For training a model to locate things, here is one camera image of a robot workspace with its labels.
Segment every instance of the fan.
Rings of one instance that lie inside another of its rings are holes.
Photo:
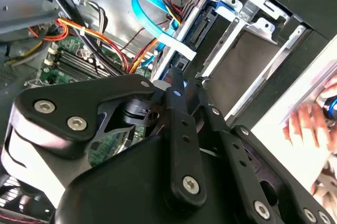
[[[21,213],[25,216],[48,222],[55,211],[55,208],[47,199],[46,195],[24,182],[18,181],[18,184],[19,186],[6,185],[0,187],[0,198],[7,198],[3,210]],[[1,218],[11,220],[11,218],[6,218],[5,216],[2,217],[0,215],[0,219]]]

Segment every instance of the black plastic bracket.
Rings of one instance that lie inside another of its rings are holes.
[[[16,98],[14,105],[25,119],[56,136],[44,139],[42,147],[48,146],[49,151],[60,157],[75,159],[85,153],[97,133],[106,133],[105,127],[120,104],[133,99],[147,100],[155,91],[149,80],[134,74],[26,90]],[[52,102],[55,111],[45,114],[35,110],[34,104],[40,100]],[[99,121],[98,114],[104,115],[103,121]],[[73,116],[86,121],[85,130],[74,131],[67,125]],[[41,141],[29,133],[22,132],[21,136],[39,145]]]
[[[171,70],[172,87],[166,90],[166,118],[161,122],[168,170],[164,195],[171,208],[190,213],[205,204],[206,184],[195,121],[187,113],[183,75],[177,68]]]
[[[242,139],[242,146],[253,150],[253,155],[259,161],[260,166],[264,167],[256,175],[261,181],[269,181],[271,186],[276,189],[278,210],[285,223],[311,224],[312,222],[304,213],[304,210],[308,209],[315,216],[316,223],[324,224],[319,212],[329,216],[328,212],[320,204],[317,204],[317,201],[309,192],[279,163],[248,128],[236,126],[232,133]]]

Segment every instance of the human hand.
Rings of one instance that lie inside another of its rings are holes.
[[[309,107],[302,104],[291,113],[289,125],[283,129],[291,146],[287,168],[308,191],[311,191],[337,142],[337,126],[329,132],[322,109],[317,104],[312,106],[312,115],[313,121]]]
[[[321,93],[321,97],[325,99],[333,96],[337,96],[337,75],[326,83],[325,90]]]

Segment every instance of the yellow wire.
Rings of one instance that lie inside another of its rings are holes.
[[[31,54],[33,54],[42,45],[42,43],[43,42],[40,41],[35,47],[33,47],[32,49],[30,49],[29,51],[27,51],[26,53],[24,53],[24,55],[22,56],[22,58],[30,56]],[[17,61],[19,61],[19,60],[13,59],[13,60],[10,60],[9,62],[7,62],[6,64],[11,65],[11,64],[13,64],[13,63],[15,63]]]
[[[168,7],[166,6],[166,9],[167,9],[168,13],[173,17],[173,19],[176,20],[176,21],[178,22],[178,25],[180,25],[180,24],[181,24],[180,21],[173,15],[173,13],[171,12],[170,8],[168,8]]]
[[[42,41],[40,41],[35,47],[33,47],[31,50],[29,50],[28,52],[26,52],[23,57],[26,57],[26,56],[29,56],[31,55],[32,53],[35,52],[35,50],[37,50],[41,45],[42,45]]]
[[[66,24],[66,25],[71,26],[72,28],[75,28],[75,29],[80,30],[80,31],[83,29],[80,25],[77,25],[77,24],[75,25],[75,24],[73,24],[73,23],[71,23],[71,22],[69,22],[69,21],[67,21],[67,20],[65,20],[65,19],[63,19],[63,18],[59,18],[58,21],[59,21],[60,23]],[[88,28],[85,28],[85,29],[84,29],[84,32],[85,32],[85,33],[88,33],[88,34],[91,34],[91,35],[93,35],[93,36],[95,36],[95,37],[97,37],[97,38],[103,40],[105,43],[109,44],[108,40],[107,40],[105,37],[103,37],[103,36],[101,36],[101,35],[97,35],[95,32],[93,32],[92,30],[90,30],[90,29],[88,29]],[[121,62],[122,62],[123,69],[126,69],[126,65],[125,65],[125,63],[124,63],[124,61],[123,61],[122,56],[121,56],[119,53],[116,53],[116,54],[117,54],[117,56],[120,58],[120,60],[121,60]]]

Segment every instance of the orange wire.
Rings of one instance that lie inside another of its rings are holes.
[[[66,37],[68,37],[68,34],[69,34],[68,26],[64,25],[64,24],[60,24],[58,22],[56,22],[56,23],[62,27],[63,33],[55,35],[55,36],[45,36],[43,38],[44,41],[60,41],[60,40],[65,39]],[[28,27],[28,29],[35,37],[38,37],[38,34],[31,27]]]
[[[148,47],[147,49],[143,52],[141,57],[135,62],[135,64],[132,66],[132,68],[129,71],[129,74],[132,74],[135,72],[137,69],[138,65],[141,63],[142,59],[145,57],[145,55],[148,53],[148,51],[157,43],[158,39],[156,38]]]

